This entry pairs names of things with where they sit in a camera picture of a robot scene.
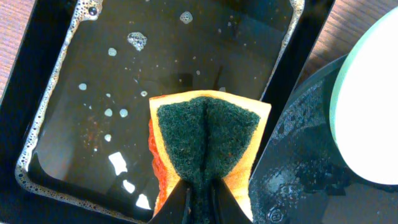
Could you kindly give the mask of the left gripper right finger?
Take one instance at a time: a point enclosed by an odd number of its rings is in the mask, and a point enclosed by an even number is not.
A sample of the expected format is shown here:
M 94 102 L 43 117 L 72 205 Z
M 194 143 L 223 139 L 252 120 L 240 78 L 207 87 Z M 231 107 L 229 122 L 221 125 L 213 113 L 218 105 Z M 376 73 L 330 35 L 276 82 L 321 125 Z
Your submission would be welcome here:
M 221 179 L 211 181 L 211 223 L 252 224 Z

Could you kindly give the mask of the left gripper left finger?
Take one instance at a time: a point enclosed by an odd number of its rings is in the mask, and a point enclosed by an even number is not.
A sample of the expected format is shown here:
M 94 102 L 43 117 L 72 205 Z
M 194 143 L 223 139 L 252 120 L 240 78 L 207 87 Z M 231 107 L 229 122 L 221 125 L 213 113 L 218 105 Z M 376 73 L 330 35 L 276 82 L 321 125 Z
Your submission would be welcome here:
M 190 224 L 191 222 L 192 186 L 180 180 L 149 224 Z

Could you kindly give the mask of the yellow sponge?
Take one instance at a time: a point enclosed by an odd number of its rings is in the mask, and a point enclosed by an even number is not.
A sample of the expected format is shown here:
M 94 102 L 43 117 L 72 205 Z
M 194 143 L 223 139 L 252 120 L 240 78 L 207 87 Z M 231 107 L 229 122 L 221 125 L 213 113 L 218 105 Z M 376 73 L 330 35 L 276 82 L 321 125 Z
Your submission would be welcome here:
M 154 215 L 185 180 L 193 187 L 195 222 L 209 223 L 207 193 L 211 181 L 219 179 L 252 221 L 249 179 L 272 106 L 223 91 L 197 90 L 152 97 L 149 108 L 148 143 L 159 181 Z

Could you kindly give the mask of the light blue plate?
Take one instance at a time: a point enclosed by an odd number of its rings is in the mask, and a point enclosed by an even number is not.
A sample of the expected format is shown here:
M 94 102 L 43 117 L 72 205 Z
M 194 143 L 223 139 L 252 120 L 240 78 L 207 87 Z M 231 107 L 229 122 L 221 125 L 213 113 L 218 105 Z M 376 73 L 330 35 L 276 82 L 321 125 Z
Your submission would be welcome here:
M 397 184 L 397 9 L 380 18 L 348 54 L 329 117 L 334 142 L 355 174 Z

